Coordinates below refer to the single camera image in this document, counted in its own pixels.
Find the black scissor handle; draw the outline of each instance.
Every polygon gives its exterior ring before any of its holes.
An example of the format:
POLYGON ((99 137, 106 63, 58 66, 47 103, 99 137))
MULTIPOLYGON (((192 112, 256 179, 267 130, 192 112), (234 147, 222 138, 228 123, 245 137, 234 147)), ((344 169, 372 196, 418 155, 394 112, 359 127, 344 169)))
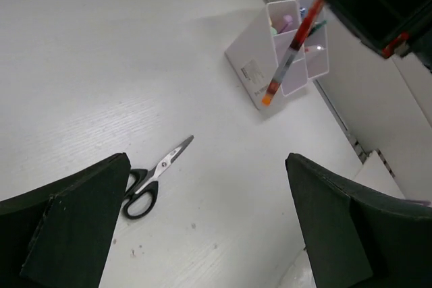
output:
POLYGON ((149 173, 149 170, 146 169, 132 169, 129 172, 129 174, 134 179, 134 182, 127 188, 126 193, 124 194, 125 199, 132 196, 133 192, 136 190, 138 183, 146 179, 147 173, 149 173))
POLYGON ((141 219, 146 216, 155 207, 157 201, 157 194, 159 192, 159 182, 150 182, 139 194, 135 194, 135 191, 139 188, 140 182, 147 176, 147 170, 145 169, 132 169, 130 174, 135 177, 134 184, 128 189, 125 194, 125 199, 129 201, 123 207, 123 214, 128 219, 141 219), (151 199, 150 205, 140 214, 131 215, 129 208, 138 200, 142 195, 148 194, 151 199))

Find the desk organizer compartment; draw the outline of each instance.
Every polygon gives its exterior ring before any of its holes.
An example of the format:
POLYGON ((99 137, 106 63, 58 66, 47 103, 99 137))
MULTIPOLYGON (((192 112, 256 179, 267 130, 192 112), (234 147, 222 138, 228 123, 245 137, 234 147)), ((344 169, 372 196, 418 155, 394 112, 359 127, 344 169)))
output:
MULTIPOLYGON (((261 100, 299 25, 300 8, 297 1, 268 3, 225 52, 258 109, 265 108, 261 100), (270 20, 274 26, 278 26, 285 15, 292 17, 288 32, 272 35, 270 20)), ((289 101, 288 95, 306 86, 308 73, 304 47, 299 50, 283 80, 272 105, 286 103, 289 101)))
MULTIPOLYGON (((313 1, 314 0, 297 0, 300 7, 305 7, 307 9, 312 5, 313 1)), ((317 18, 317 23, 322 22, 326 19, 326 17, 327 13, 325 8, 323 8, 317 18)), ((315 53, 305 53, 309 79, 315 79, 329 73, 329 52, 326 25, 318 29, 304 42, 305 49, 308 49, 308 47, 315 47, 317 45, 323 47, 323 50, 315 53)))

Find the red component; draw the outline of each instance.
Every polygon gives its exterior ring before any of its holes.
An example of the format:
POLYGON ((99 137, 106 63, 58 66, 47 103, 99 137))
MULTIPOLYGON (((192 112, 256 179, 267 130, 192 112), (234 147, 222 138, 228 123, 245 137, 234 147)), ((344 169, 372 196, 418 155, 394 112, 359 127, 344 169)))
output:
POLYGON ((408 40, 410 36, 407 32, 402 32, 398 37, 396 37, 394 40, 392 40, 384 49, 383 49, 383 56, 385 59, 388 59, 394 54, 394 49, 401 45, 403 42, 408 40))

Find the scissor blade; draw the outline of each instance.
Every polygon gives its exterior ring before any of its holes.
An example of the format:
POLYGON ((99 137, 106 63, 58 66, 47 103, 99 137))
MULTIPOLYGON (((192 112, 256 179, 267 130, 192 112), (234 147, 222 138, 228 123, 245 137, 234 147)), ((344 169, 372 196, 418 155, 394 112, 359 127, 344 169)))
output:
POLYGON ((171 152, 169 152, 165 156, 165 158, 163 158, 161 162, 159 162, 155 167, 155 174, 153 175, 153 177, 155 179, 159 178, 160 175, 164 173, 175 160, 177 160, 177 158, 181 155, 181 153, 185 151, 185 149, 189 146, 189 144, 193 139, 194 139, 193 135, 189 136, 179 146, 177 146, 171 152))

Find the green pen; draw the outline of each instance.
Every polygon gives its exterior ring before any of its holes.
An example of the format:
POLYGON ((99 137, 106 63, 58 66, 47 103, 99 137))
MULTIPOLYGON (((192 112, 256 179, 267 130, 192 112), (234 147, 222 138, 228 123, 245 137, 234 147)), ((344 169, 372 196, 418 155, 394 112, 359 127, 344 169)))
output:
POLYGON ((313 26, 312 29, 309 32, 309 35, 312 35, 313 33, 315 33, 317 30, 319 30, 321 27, 323 27, 324 25, 326 25, 327 20, 323 20, 322 22, 318 23, 317 25, 313 26))

